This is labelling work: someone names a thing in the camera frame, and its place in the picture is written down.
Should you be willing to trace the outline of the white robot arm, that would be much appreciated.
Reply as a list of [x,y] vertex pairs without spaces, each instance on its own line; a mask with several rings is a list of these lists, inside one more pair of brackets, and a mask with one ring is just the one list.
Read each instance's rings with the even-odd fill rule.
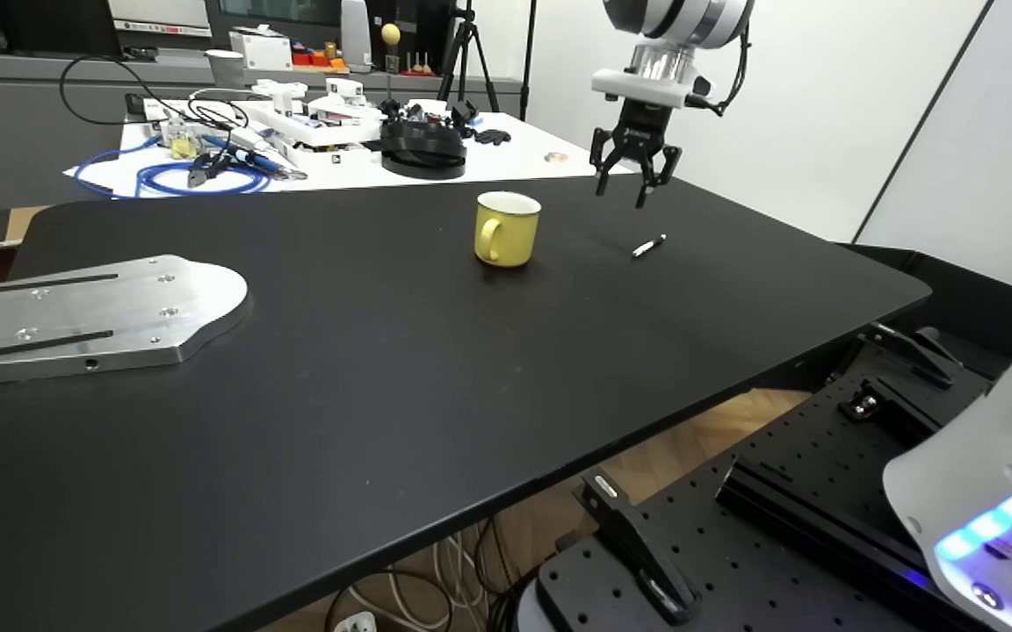
[[[664,141],[673,108],[707,108],[723,117],[746,89],[751,49],[754,0],[602,0],[618,30],[634,36],[627,62],[596,70],[591,89],[618,103],[618,124],[596,127],[591,137],[591,166],[596,189],[606,189],[606,173],[618,162],[639,166],[634,202],[664,187],[680,162],[680,151]],[[710,99],[710,82],[695,70],[699,49],[739,42],[739,67],[720,103]]]

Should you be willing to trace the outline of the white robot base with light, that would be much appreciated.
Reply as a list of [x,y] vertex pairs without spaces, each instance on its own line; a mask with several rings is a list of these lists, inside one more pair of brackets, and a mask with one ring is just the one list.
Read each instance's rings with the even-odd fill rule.
[[881,491],[933,585],[1012,632],[1012,366],[942,433],[888,460]]

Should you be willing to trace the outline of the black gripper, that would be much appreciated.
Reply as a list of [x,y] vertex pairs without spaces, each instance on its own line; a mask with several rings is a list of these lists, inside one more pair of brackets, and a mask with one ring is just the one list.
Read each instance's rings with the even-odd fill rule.
[[596,127],[591,141],[591,166],[592,166],[592,194],[602,196],[606,189],[606,167],[623,158],[639,166],[639,194],[634,207],[647,202],[647,196],[655,187],[668,187],[673,176],[673,166],[680,158],[680,148],[668,144],[672,108],[652,103],[624,99],[618,124],[610,131]]

